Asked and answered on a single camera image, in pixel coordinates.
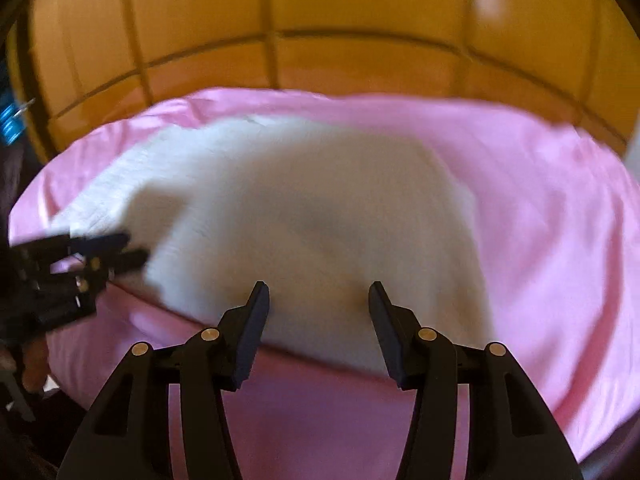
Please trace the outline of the person's left hand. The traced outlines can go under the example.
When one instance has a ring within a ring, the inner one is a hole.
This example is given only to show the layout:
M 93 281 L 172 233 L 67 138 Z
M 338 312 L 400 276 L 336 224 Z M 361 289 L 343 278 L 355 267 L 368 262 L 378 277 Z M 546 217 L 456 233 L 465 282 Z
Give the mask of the person's left hand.
M 1 344 L 1 370 L 15 373 L 18 365 L 9 349 Z M 29 393 L 42 390 L 50 373 L 49 348 L 45 336 L 40 336 L 23 344 L 22 384 Z

